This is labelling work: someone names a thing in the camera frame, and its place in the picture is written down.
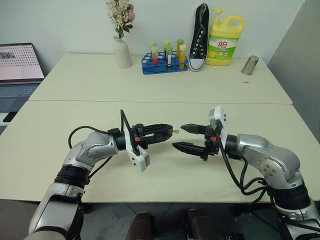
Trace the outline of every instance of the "silver cylinder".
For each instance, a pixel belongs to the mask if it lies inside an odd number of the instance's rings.
[[[241,72],[246,75],[252,75],[258,61],[259,58],[257,56],[250,56],[248,61],[246,61],[244,67],[242,68]]]

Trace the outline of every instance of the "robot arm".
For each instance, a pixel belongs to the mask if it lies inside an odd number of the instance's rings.
[[[307,235],[320,237],[320,216],[299,171],[298,157],[292,151],[275,146],[261,136],[228,135],[226,117],[223,108],[219,106],[209,113],[210,125],[191,123],[181,126],[189,133],[203,134],[204,147],[188,142],[176,142],[172,145],[187,154],[200,156],[205,161],[208,155],[222,155],[222,151],[228,154],[229,158],[244,159],[263,175],[267,183],[265,189],[270,195],[271,203],[274,202],[279,222],[284,229],[284,239],[296,239],[298,236]]]
[[[174,132],[173,127],[167,124],[137,124],[131,128],[123,111],[121,119],[125,123],[123,130],[94,131],[70,149],[54,183],[48,187],[30,221],[28,240],[41,239],[41,236],[46,236],[42,239],[48,240],[60,237],[77,239],[83,223],[81,198],[95,164],[127,150],[133,165],[144,171],[150,164],[145,151],[148,145],[163,142]]]

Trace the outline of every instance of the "laptop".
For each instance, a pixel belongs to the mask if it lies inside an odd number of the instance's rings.
[[[18,112],[44,78],[32,43],[0,44],[0,113]]]

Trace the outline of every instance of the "floor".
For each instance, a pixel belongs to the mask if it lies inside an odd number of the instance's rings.
[[[81,231],[83,240],[125,239],[131,221],[141,212],[152,213],[157,230],[156,240],[186,239],[181,227],[183,213],[189,209],[205,211],[228,233],[243,233],[246,240],[280,240],[277,232],[246,213],[238,217],[231,214],[235,204],[226,203],[96,203],[84,215]],[[29,221],[37,204],[0,199],[0,240],[22,240],[28,235]],[[275,226],[270,209],[256,211]]]

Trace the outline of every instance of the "green label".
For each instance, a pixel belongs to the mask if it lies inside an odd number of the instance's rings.
[[[210,36],[208,44],[208,59],[229,60],[232,58],[239,38],[222,38]]]

